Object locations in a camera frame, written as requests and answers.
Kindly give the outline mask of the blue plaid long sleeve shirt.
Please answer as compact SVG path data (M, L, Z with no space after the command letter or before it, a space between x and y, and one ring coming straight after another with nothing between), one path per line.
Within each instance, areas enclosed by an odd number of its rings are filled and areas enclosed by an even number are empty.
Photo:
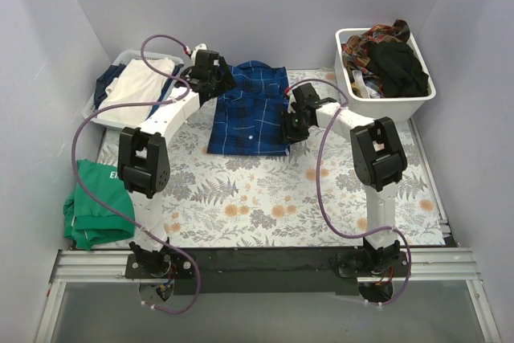
M236 87L217 99L207 152L287 156L289 143L281 132L281 115L288 110L286 68L251 60L229 70Z

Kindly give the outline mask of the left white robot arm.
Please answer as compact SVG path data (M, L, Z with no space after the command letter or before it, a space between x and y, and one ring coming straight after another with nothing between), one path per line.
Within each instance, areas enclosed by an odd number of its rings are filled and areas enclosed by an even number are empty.
M191 55L193 65L180 78L190 90L175 88L169 94L171 104L157 109L136 128L120 133L118 177L134 206L135 221L141 234L129 244L136 267L155 279L171 276L181 259L163 243L168 240L162 214L162 194L171 171L168 145L173 135L205 102L235 87L225 59L203 43Z

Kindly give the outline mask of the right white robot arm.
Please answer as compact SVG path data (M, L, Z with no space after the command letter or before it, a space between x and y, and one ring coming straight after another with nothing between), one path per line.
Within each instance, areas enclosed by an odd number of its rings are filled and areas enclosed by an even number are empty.
M394 121L373 119L349 110L333 98L320 98L312 80L300 81L285 91L288 110L281 115L286 142L304 141L309 129L324 129L316 160L316 193L328 228L343 239L362 239L363 247L355 263L357 270L371 276L385 275L400 257L400 242L406 238L396 227L396 194L407 160ZM350 142L353 168L365 188L367 228L359 235L337 230L325 211L320 182L320 163L330 133Z

